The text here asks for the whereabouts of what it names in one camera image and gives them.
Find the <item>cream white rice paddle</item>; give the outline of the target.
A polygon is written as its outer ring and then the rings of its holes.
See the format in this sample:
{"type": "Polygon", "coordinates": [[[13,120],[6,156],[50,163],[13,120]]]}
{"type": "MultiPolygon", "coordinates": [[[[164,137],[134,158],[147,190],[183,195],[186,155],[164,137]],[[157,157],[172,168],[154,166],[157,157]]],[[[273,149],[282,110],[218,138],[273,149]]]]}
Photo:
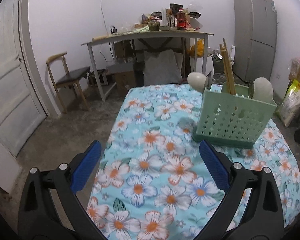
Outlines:
{"type": "Polygon", "coordinates": [[[272,103],[274,96],[274,90],[271,82],[265,77],[258,77],[254,80],[254,93],[253,99],[272,103]]]}

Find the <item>white-legged wooden desk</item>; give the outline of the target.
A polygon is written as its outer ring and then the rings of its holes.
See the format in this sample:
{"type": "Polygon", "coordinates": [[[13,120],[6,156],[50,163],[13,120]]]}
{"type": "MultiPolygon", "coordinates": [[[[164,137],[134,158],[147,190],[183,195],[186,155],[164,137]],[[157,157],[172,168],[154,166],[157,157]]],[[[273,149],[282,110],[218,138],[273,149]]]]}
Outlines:
{"type": "Polygon", "coordinates": [[[143,44],[143,51],[148,51],[151,53],[158,53],[166,50],[168,44],[174,39],[178,38],[181,45],[178,48],[173,48],[174,51],[183,54],[183,67],[181,68],[183,76],[186,74],[187,61],[190,59],[187,55],[187,50],[190,47],[190,40],[194,40],[194,44],[197,44],[198,40],[202,39],[204,41],[204,54],[202,61],[202,73],[206,71],[207,64],[207,45],[209,43],[209,37],[213,36],[211,33],[205,33],[200,31],[189,31],[189,30],[168,30],[168,31],[146,31],[146,32],[131,32],[125,34],[111,34],[106,36],[99,36],[93,38],[92,41],[85,43],[90,56],[91,65],[95,74],[98,92],[100,94],[101,100],[106,101],[107,97],[114,89],[112,85],[107,91],[104,91],[100,82],[100,78],[97,75],[96,61],[93,53],[93,47],[102,45],[105,43],[115,43],[121,41],[130,41],[132,43],[132,48],[135,54],[140,51],[135,48],[135,41],[143,44]]]}

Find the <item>red drink bottle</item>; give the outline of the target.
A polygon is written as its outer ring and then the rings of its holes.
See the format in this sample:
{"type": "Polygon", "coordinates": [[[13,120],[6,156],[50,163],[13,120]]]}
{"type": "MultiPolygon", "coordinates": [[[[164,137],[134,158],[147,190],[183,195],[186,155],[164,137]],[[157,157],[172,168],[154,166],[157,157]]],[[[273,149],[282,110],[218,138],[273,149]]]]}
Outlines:
{"type": "Polygon", "coordinates": [[[176,20],[178,30],[186,30],[186,14],[183,12],[183,9],[179,9],[179,12],[176,14],[176,20]]]}

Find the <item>white yellow rice bag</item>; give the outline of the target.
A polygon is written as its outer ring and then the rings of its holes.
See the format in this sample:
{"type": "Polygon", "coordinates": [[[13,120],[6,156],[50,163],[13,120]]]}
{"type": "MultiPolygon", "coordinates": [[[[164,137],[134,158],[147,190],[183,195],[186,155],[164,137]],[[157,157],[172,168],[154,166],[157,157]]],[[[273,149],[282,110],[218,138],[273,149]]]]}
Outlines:
{"type": "Polygon", "coordinates": [[[288,127],[293,121],[300,123],[300,82],[297,79],[290,84],[276,113],[285,127],[288,127]]]}

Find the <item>cream white ladle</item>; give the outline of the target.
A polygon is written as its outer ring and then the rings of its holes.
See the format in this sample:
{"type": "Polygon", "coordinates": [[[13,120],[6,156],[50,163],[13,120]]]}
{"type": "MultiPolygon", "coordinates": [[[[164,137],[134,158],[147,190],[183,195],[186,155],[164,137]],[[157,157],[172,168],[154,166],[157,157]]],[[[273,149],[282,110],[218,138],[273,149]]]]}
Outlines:
{"type": "Polygon", "coordinates": [[[205,88],[208,85],[208,77],[199,72],[191,72],[187,76],[188,84],[196,91],[204,93],[205,88]]]}

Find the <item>white panelled door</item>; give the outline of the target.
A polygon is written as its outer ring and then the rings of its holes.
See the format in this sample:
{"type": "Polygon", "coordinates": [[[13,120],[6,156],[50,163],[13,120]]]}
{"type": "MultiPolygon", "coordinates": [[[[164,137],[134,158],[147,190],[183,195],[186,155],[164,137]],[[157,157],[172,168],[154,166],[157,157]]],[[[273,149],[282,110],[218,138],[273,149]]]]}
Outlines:
{"type": "Polygon", "coordinates": [[[0,3],[0,142],[17,156],[46,114],[24,63],[21,0],[0,3]]]}

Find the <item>yellow plastic bag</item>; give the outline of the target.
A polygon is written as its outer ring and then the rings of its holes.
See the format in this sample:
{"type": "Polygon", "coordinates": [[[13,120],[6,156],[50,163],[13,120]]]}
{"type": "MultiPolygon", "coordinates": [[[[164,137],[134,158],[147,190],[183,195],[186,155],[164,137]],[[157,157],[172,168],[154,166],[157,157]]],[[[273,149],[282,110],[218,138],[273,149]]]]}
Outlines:
{"type": "Polygon", "coordinates": [[[191,48],[187,51],[187,54],[194,58],[203,57],[204,56],[204,39],[199,39],[197,42],[191,46],[191,48]]]}

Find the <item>wooden chair black seat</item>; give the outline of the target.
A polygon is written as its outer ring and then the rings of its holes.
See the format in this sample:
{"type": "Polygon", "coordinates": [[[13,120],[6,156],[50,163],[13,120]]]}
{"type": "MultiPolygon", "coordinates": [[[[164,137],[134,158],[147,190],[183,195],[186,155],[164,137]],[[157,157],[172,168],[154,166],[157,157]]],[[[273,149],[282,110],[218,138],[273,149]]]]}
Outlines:
{"type": "Polygon", "coordinates": [[[87,103],[87,100],[86,100],[85,95],[83,93],[82,87],[79,83],[82,78],[85,78],[85,79],[88,79],[88,80],[91,79],[90,67],[83,67],[83,68],[79,68],[79,69],[70,71],[69,68],[68,68],[66,59],[65,59],[66,54],[67,54],[67,52],[55,54],[55,55],[50,56],[46,60],[47,70],[48,70],[52,85],[55,89],[57,98],[59,99],[59,101],[61,103],[61,106],[63,107],[63,112],[67,113],[68,112],[67,107],[64,104],[64,102],[62,100],[62,97],[61,97],[61,94],[60,94],[58,89],[69,87],[70,89],[73,90],[75,97],[77,97],[77,93],[76,93],[76,89],[75,89],[75,86],[76,86],[77,90],[79,91],[80,96],[83,100],[83,103],[85,104],[85,106],[87,108],[87,111],[90,111],[90,107],[87,103]],[[62,61],[65,74],[58,81],[55,81],[55,79],[53,77],[52,70],[51,70],[51,64],[53,64],[57,60],[62,61]]]}

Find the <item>grey white sack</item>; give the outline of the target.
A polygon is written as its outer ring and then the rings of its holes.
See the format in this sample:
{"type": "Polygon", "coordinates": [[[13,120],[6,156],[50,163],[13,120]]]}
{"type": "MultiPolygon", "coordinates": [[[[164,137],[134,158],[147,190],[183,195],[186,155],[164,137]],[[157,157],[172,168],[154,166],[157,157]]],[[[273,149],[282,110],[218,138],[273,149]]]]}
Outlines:
{"type": "Polygon", "coordinates": [[[143,84],[145,86],[178,83],[182,80],[182,53],[175,53],[172,49],[160,53],[145,51],[144,62],[143,84]]]}

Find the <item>dark green bag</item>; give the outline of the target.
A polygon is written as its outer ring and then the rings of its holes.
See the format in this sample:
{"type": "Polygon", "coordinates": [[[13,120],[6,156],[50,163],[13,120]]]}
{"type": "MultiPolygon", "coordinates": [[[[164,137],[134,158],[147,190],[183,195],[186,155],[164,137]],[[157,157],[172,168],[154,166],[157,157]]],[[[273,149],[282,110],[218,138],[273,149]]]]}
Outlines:
{"type": "Polygon", "coordinates": [[[215,74],[222,74],[224,73],[224,64],[223,64],[223,57],[217,51],[214,51],[210,54],[213,62],[213,70],[215,74]]]}

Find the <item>floral blue tablecloth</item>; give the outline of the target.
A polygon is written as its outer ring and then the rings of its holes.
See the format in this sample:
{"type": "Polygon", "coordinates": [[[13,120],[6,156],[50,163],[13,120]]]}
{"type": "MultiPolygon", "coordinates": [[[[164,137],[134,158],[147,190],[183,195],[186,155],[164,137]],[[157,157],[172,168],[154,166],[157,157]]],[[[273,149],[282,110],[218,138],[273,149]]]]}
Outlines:
{"type": "MultiPolygon", "coordinates": [[[[188,84],[131,89],[119,110],[96,173],[87,214],[107,239],[194,239],[224,192],[192,135],[203,93],[188,84]]],[[[217,146],[231,162],[271,169],[283,222],[300,213],[300,171],[282,133],[269,120],[253,148],[217,146]]]]}

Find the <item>cardboard box under desk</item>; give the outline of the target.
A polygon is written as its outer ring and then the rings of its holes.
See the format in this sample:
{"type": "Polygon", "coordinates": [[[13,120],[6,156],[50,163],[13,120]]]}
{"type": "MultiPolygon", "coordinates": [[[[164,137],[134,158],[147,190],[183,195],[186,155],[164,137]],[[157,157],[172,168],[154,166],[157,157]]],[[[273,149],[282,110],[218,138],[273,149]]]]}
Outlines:
{"type": "Polygon", "coordinates": [[[134,71],[115,73],[117,91],[121,96],[126,96],[131,88],[136,87],[134,71]]]}

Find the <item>green perforated utensil holder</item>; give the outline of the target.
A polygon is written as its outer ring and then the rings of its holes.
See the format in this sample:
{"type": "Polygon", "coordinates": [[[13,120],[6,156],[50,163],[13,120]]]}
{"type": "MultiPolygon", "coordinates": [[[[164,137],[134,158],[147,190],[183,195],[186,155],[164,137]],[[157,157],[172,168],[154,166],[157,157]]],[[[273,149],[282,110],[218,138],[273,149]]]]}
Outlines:
{"type": "Polygon", "coordinates": [[[236,95],[227,92],[226,83],[205,89],[193,130],[194,141],[207,140],[214,145],[253,148],[277,104],[249,98],[247,86],[236,84],[235,89],[236,95]]]}

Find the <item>green jar on desk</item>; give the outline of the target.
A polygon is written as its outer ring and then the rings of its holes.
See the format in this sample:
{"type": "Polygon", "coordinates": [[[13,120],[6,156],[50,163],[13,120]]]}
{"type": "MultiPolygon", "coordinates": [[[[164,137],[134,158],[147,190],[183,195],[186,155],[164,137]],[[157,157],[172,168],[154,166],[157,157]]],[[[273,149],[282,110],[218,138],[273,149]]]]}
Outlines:
{"type": "Polygon", "coordinates": [[[151,20],[148,22],[149,31],[159,31],[160,30],[160,21],[151,20]]]}

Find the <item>silver grey refrigerator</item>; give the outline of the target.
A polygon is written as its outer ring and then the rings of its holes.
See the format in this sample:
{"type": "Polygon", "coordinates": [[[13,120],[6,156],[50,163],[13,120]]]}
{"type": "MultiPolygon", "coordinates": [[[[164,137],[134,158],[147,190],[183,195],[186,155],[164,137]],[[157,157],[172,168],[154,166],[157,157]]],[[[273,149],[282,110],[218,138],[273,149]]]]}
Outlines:
{"type": "Polygon", "coordinates": [[[234,0],[234,12],[234,73],[245,83],[258,77],[270,79],[277,42],[274,1],[234,0]]]}

